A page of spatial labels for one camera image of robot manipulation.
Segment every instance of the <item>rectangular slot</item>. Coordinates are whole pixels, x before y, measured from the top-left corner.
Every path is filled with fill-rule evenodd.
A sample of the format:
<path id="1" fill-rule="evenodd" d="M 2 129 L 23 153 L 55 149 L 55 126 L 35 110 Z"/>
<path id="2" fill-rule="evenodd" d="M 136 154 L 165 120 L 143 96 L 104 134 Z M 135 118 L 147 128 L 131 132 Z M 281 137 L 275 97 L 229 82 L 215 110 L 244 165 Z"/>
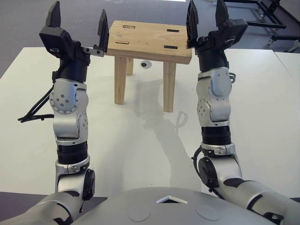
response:
<path id="1" fill-rule="evenodd" d="M 176 33 L 179 33 L 179 30 L 167 29 L 167 32 L 176 32 Z"/>
<path id="2" fill-rule="evenodd" d="M 173 46 L 173 45 L 164 45 L 164 48 L 178 49 L 177 46 Z"/>
<path id="3" fill-rule="evenodd" d="M 116 41 L 117 44 L 124 44 L 124 45 L 128 45 L 129 41 Z"/>
<path id="4" fill-rule="evenodd" d="M 123 25 L 123 28 L 130 28 L 130 29 L 134 29 L 134 28 L 135 28 L 135 26 Z"/>

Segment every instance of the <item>gray floor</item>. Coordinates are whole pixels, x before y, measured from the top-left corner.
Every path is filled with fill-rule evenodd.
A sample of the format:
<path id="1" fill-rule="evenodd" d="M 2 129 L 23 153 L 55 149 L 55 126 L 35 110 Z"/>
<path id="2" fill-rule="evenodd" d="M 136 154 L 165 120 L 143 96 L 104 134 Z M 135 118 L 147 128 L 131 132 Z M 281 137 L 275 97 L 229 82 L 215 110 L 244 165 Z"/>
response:
<path id="1" fill-rule="evenodd" d="M 215 29 L 216 2 L 194 0 L 199 13 L 198 33 L 207 35 Z M 39 32 L 45 24 L 47 11 L 53 0 L 0 0 L 0 77 L 23 47 L 41 47 Z M 254 4 L 227 3 L 232 19 L 258 21 Z M 185 25 L 188 2 L 165 0 L 61 0 L 61 27 L 82 45 L 92 46 L 98 41 L 98 20 L 105 8 L 109 26 L 114 20 L 140 21 Z M 278 17 L 287 25 L 279 30 L 281 35 L 299 35 L 299 26 L 280 9 Z M 267 46 L 272 29 L 249 27 L 239 43 L 233 48 L 273 49 L 282 52 L 293 45 L 293 41 L 277 41 Z M 43 195 L 25 195 L 0 192 L 0 221 L 25 212 L 41 200 Z M 93 198 L 86 211 L 102 202 L 104 198 Z"/>

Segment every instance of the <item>small white object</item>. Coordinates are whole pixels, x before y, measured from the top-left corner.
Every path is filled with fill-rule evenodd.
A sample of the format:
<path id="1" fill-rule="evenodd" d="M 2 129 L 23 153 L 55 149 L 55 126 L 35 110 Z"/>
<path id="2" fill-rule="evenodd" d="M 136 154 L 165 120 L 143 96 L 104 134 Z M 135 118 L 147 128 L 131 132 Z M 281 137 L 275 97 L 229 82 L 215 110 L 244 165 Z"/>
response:
<path id="1" fill-rule="evenodd" d="M 144 60 L 141 62 L 140 66 L 143 69 L 149 69 L 152 66 L 152 63 L 148 60 Z"/>

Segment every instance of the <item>white table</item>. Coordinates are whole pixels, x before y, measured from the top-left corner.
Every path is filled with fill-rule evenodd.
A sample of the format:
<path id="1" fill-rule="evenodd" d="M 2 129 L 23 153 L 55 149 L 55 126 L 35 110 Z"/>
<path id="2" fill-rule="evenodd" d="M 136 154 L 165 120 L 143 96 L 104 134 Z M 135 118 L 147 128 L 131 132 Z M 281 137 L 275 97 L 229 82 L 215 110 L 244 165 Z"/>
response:
<path id="1" fill-rule="evenodd" d="M 299 95 L 292 77 L 273 51 L 226 51 L 237 81 L 231 94 L 232 141 L 247 180 L 287 195 L 300 195 Z M 114 59 L 91 57 L 90 167 L 95 196 L 151 186 L 207 191 L 190 157 L 201 143 L 196 114 L 198 60 L 178 65 L 174 112 L 163 112 L 162 66 L 139 66 L 127 77 L 126 101 L 114 104 Z M 50 88 L 58 59 L 44 48 L 24 48 L 0 80 L 0 191 L 50 194 L 57 159 L 52 119 L 19 123 Z M 49 104 L 41 113 L 52 113 Z"/>

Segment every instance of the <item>triangular opening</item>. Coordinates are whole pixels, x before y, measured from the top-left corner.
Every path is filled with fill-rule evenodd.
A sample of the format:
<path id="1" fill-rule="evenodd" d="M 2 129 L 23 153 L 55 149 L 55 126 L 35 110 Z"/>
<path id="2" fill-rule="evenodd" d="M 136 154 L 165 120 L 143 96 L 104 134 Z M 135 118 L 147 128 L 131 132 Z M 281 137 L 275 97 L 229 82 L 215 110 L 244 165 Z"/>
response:
<path id="1" fill-rule="evenodd" d="M 179 203 L 179 202 L 174 201 L 174 200 L 172 200 L 172 199 L 167 199 L 167 200 L 165 200 L 165 201 L 162 202 L 162 203 Z"/>
<path id="2" fill-rule="evenodd" d="M 159 199 L 158 201 L 156 201 L 156 203 L 157 204 L 160 204 L 160 203 L 184 203 L 184 204 L 187 204 L 187 201 L 182 200 L 180 198 L 173 197 L 171 195 L 167 195 L 166 197 L 163 197 L 163 198 Z"/>

